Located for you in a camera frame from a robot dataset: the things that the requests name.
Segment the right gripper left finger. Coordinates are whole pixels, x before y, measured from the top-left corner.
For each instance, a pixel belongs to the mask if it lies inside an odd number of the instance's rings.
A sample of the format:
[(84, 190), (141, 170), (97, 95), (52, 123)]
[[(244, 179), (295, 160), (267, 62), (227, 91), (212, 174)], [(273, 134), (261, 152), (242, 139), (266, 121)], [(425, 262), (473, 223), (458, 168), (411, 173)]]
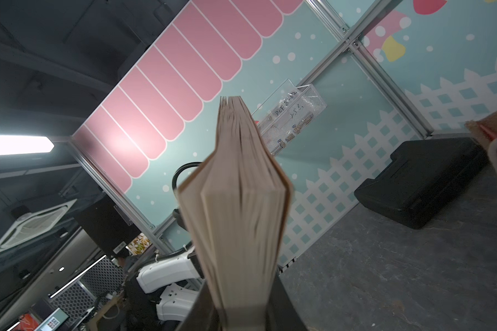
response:
[(221, 331), (218, 311), (207, 283), (204, 283), (193, 307), (176, 331)]

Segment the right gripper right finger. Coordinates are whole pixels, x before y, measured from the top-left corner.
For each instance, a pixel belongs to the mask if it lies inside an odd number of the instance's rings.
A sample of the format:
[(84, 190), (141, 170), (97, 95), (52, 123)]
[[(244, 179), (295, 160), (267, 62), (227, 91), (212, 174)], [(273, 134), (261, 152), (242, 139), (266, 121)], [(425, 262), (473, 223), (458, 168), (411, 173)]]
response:
[(308, 331), (291, 303), (278, 274), (275, 274), (267, 304), (266, 329), (270, 331)]

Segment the brown lamp cover book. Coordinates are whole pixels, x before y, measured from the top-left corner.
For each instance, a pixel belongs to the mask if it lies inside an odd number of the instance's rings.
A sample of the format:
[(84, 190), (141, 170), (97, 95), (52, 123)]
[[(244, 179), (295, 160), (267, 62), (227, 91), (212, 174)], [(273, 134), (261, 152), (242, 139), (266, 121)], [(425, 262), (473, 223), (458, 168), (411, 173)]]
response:
[(293, 185), (241, 97), (222, 97), (214, 151), (175, 190), (224, 330), (263, 330)]

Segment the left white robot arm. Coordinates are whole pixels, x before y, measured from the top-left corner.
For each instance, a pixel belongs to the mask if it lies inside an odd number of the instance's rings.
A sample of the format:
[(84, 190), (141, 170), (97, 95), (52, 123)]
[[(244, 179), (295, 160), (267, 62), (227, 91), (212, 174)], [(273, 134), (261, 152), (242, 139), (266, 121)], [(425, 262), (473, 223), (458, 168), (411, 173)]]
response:
[(182, 322), (190, 313), (198, 291), (183, 287), (182, 282), (202, 278), (193, 243), (155, 258), (138, 269), (136, 280), (142, 291), (153, 296), (157, 318), (162, 322)]

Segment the black plastic tool case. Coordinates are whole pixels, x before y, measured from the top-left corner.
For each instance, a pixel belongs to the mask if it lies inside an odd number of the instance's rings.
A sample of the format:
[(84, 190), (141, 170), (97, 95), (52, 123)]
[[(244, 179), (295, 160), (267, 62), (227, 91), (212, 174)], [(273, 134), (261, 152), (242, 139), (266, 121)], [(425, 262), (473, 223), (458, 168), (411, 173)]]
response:
[(366, 208), (412, 229), (421, 229), (488, 164), (470, 138), (409, 141), (389, 165), (354, 191)]

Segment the clear plastic wall bin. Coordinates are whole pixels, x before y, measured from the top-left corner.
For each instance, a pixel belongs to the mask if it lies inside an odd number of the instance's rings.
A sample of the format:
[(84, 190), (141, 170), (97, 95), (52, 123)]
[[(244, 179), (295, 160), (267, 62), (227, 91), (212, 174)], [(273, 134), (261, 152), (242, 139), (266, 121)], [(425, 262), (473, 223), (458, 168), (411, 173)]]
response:
[(276, 156), (327, 107), (312, 84), (295, 86), (285, 80), (252, 113), (261, 138)]

